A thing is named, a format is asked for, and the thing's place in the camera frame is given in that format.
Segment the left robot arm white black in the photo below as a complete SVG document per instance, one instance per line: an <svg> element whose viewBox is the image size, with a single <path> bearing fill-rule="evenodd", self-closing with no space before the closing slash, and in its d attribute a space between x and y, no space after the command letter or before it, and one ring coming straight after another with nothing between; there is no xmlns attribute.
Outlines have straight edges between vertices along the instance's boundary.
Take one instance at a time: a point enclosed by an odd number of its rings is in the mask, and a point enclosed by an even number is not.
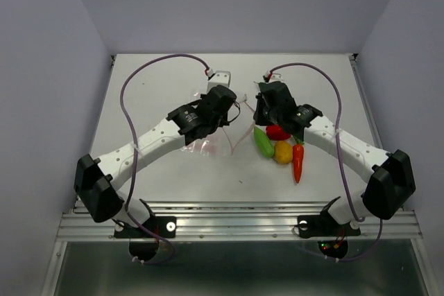
<svg viewBox="0 0 444 296"><path fill-rule="evenodd" d="M102 223L116 218L123 211L131 195L124 198L119 189L138 171L228 125L228 112L236 99L237 95L231 89L217 85L202 99L168 113L135 142L96 159L89 154L82 156L76 165L74 190L93 221Z"/></svg>

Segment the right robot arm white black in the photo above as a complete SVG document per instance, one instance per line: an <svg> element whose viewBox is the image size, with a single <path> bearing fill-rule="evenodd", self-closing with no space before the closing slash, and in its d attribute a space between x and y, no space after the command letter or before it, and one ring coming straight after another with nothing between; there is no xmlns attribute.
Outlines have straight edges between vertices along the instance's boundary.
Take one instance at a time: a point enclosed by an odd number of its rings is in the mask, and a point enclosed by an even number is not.
<svg viewBox="0 0 444 296"><path fill-rule="evenodd" d="M351 220L374 216L391 219L416 190L411 160L402 150L393 153L376 148L336 128L309 104L299 105L286 84L261 82L256 96L257 125L278 125L286 133L337 158L365 183L364 190L346 191L320 214L320 228L334 234Z"/></svg>

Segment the clear zip top bag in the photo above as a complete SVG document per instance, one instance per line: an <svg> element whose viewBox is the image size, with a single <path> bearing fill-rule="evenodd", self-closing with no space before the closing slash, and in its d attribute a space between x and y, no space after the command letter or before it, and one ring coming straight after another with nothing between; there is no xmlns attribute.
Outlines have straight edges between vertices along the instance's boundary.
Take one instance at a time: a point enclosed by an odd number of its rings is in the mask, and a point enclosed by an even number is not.
<svg viewBox="0 0 444 296"><path fill-rule="evenodd" d="M236 116L237 118L230 125L218 128L215 133L204 139L195 140L182 147L181 152L210 157L232 156L240 143L254 133L255 107L252 107L253 100L249 101L245 92L235 91L235 94L237 95L237 104L230 109L228 120L231 121Z"/></svg>

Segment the red toy bell pepper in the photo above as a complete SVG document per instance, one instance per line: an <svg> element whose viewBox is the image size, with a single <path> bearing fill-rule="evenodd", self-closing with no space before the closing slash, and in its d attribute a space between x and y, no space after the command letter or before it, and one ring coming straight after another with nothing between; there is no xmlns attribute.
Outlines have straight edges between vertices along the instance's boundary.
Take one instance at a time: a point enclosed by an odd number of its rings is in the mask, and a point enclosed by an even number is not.
<svg viewBox="0 0 444 296"><path fill-rule="evenodd" d="M271 141L286 141L291 138L291 135L278 125L266 126L266 135Z"/></svg>

